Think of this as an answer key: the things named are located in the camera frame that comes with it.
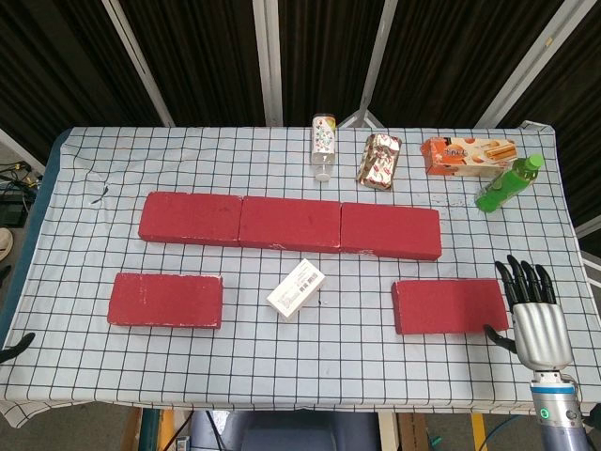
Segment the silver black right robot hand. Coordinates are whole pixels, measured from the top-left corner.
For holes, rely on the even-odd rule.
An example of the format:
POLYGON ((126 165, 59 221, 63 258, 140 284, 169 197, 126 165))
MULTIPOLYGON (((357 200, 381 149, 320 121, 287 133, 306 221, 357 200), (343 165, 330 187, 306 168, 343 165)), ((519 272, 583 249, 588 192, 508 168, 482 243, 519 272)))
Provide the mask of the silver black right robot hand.
POLYGON ((562 308, 547 270, 509 255, 497 261, 512 315, 514 336, 501 336, 491 325, 485 335, 495 345, 515 354, 533 372, 559 372, 573 362, 572 345, 562 308))

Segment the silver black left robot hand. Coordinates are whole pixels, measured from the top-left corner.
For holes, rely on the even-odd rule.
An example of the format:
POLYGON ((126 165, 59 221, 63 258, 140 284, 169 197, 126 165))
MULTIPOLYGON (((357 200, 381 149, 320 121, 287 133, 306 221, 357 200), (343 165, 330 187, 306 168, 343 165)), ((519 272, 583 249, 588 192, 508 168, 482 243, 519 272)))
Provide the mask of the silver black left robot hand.
POLYGON ((22 354, 25 350, 28 349, 35 337, 35 333, 27 333, 15 346, 1 350, 0 363, 3 364, 11 359, 15 359, 16 357, 18 357, 20 354, 22 354))

